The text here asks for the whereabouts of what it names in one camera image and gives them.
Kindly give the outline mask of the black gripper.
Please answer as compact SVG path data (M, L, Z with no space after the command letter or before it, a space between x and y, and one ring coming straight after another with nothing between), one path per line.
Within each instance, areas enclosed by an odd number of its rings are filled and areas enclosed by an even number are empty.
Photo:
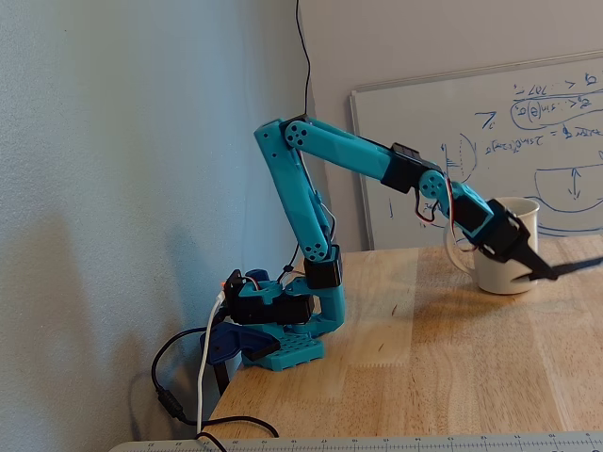
M529 275L514 278L515 283L539 279L556 281L559 276L531 247L531 234L517 215L501 202L487 202L493 215L487 219L474 237L474 245L488 258L499 263L516 261L530 270Z

